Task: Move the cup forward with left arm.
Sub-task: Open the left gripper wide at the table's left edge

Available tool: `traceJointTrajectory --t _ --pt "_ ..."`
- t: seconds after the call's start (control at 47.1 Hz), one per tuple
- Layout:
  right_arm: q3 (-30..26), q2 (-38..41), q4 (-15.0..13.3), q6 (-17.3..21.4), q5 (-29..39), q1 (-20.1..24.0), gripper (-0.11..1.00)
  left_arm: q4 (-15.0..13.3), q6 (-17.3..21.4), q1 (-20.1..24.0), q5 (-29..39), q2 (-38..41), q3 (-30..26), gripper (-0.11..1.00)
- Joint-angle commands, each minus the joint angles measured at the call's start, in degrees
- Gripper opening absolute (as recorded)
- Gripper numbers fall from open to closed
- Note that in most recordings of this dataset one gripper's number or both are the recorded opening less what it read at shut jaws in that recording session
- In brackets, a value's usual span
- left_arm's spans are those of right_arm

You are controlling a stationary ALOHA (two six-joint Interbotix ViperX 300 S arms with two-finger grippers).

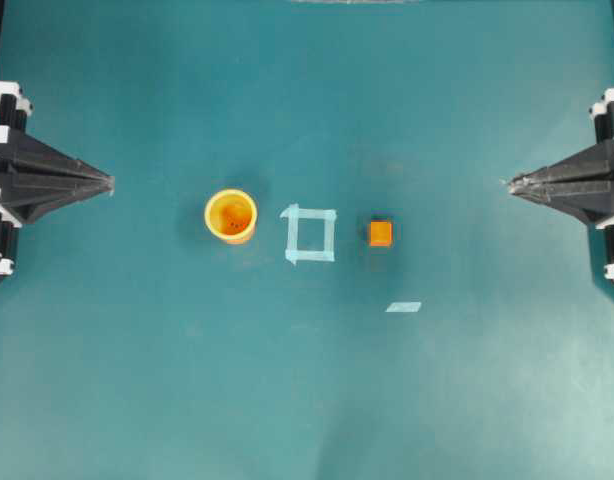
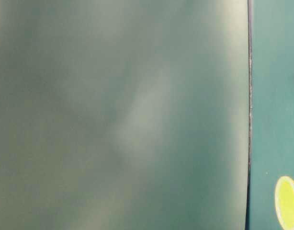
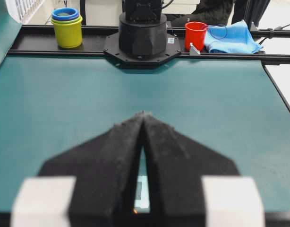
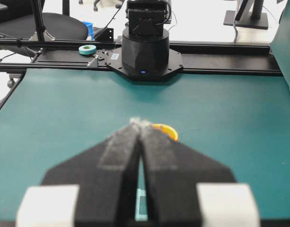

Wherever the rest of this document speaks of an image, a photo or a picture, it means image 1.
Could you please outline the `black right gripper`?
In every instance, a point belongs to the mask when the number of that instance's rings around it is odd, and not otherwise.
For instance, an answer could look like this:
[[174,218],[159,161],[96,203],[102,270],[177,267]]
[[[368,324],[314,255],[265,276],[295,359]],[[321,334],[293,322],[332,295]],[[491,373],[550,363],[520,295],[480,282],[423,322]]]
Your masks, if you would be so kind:
[[589,113],[596,145],[553,165],[521,173],[507,186],[513,196],[565,213],[602,231],[604,277],[614,284],[614,88],[607,89]]

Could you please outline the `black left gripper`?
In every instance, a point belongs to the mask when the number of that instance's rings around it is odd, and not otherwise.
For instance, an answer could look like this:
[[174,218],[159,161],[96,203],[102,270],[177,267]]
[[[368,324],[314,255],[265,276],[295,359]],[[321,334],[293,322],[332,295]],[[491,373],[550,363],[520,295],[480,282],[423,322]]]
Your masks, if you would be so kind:
[[0,284],[14,273],[22,224],[115,187],[113,176],[27,135],[32,111],[17,82],[0,81]]

